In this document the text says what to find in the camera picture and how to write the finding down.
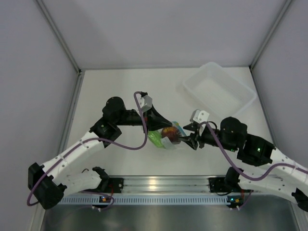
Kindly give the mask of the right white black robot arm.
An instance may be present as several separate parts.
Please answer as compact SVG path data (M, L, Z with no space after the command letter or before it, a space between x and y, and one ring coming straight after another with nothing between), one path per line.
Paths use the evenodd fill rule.
M272 194L308 210L308 169L266 139L249 134L246 124L227 117L219 128L212 128L198 119L184 129L191 133L180 140L194 150L205 145L221 150L230 164L223 186L228 192Z

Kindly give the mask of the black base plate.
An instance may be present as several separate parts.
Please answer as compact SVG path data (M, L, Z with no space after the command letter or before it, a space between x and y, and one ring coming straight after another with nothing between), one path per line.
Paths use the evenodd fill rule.
M241 192L239 187L227 185L224 177L212 177L208 179L208 182L211 193L227 194Z
M104 179L100 182L96 190L99 193L122 193L122 189L124 187L124 179L123 178L115 178L111 177L108 179Z

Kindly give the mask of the left aluminium frame post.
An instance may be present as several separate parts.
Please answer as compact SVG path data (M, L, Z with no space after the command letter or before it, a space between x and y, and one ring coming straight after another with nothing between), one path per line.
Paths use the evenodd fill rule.
M59 43L59 45L61 46L61 48L63 49L65 55L67 56L70 64L72 65L73 69L75 70L75 72L80 75L81 73L81 69L79 67L79 65L77 64L75 58L73 57L73 54L71 53L71 50L69 49L69 46L67 45L60 29L58 28L57 24L55 23L50 11L48 10L46 4L44 3L43 0L35 0L34 1L39 10L41 11L43 17L45 18L45 20L47 21L48 26L50 27L52 33L55 35L57 42Z

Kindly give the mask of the right aluminium frame post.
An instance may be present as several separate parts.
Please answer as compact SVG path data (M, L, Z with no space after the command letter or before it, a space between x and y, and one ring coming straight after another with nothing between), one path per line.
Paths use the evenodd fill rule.
M279 9L278 14L274 17L272 24L269 27L268 32L265 34L257 52L255 53L252 62L249 66L249 70L253 71L255 66L257 65L259 59L261 58L262 54L264 53L266 47L268 46L269 42L271 41L272 37L274 36L275 32L277 31L278 27L282 23L285 15L289 11L290 7L294 3L294 0L284 0L282 7Z

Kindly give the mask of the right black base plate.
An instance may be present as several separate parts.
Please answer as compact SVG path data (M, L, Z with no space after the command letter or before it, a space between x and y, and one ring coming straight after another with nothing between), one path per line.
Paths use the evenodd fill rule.
M227 185L224 177L212 177L208 179L208 182L211 193L227 194L241 192L239 187Z

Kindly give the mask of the red fake apple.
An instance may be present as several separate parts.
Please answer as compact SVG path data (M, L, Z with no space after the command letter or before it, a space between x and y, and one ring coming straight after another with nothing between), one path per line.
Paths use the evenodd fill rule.
M171 143L180 143L181 132L177 127L163 128L161 131L162 138L168 138Z

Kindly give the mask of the clear zip top bag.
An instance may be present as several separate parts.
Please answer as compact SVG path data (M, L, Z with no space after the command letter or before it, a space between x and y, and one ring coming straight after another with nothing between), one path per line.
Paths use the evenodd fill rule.
M166 150L175 150L181 143L180 138L187 136L177 121L172 126L148 132L148 140L156 147Z

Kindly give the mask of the green fake food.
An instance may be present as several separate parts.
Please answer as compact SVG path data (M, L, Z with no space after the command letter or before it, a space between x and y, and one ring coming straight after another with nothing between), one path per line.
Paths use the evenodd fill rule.
M164 145L161 142L162 136L161 132L156 131L149 131L148 132L148 140L151 141L155 147L157 148L164 148Z

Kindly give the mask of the aluminium mounting rail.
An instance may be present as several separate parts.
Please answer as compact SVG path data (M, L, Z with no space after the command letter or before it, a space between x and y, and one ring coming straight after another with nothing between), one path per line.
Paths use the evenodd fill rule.
M88 173L76 177L69 177L64 183L67 189L64 196L81 191L98 193L96 188L101 182L100 177ZM123 178L124 194L184 194L184 193L210 193L208 179L221 176L110 176Z

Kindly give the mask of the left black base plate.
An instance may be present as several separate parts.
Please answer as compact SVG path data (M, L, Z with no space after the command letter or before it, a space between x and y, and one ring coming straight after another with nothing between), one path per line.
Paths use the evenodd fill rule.
M124 187L124 179L123 178L115 178L111 177L108 179L104 179L100 182L96 190L99 193L122 193L122 189Z

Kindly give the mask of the clear plastic bin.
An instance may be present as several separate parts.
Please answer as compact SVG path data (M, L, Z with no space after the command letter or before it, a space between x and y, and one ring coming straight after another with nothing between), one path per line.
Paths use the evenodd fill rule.
M220 119L238 116L257 98L255 91L215 62L198 68L182 85L205 111Z

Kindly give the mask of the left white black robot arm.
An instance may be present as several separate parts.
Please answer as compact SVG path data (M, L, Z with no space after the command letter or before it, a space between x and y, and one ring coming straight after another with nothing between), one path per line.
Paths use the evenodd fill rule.
M73 146L53 159L28 168L30 194L27 205L32 206L34 196L45 210L56 206L64 197L78 192L104 193L109 189L110 177L101 167L93 167L82 173L72 174L90 156L109 145L127 150L140 150L146 145L148 132L172 126L172 122L161 116L152 105L152 98L145 92L136 92L137 109L128 110L120 97L108 99L102 109L102 117ZM128 147L117 143L122 134L120 126L142 126L144 141L139 147Z

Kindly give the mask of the aluminium frame post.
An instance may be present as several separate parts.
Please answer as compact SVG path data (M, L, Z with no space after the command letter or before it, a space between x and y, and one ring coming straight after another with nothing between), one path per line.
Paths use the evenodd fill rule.
M45 20L47 21L48 26L50 27L52 33L55 35L57 42L59 43L59 45L61 46L61 48L63 49L65 55L67 56L70 64L72 65L73 69L75 70L75 72L80 75L81 73L81 69L79 67L79 65L77 64L75 58L73 57L73 54L71 53L71 50L69 49L69 46L67 45L60 29L58 28L57 24L55 23L50 11L48 10L46 4L44 3L43 0L35 0L34 1L39 10L41 11L43 17L45 18Z
M294 3L294 0L284 0L282 7L279 9L278 14L274 17L272 24L269 27L268 32L265 34L257 52L255 53L252 62L249 66L249 70L253 71L255 66L257 65L259 59L261 58L262 54L264 53L266 47L268 46L269 42L271 41L272 37L274 36L275 32L277 31L278 27L282 23L285 15L289 11L290 7Z

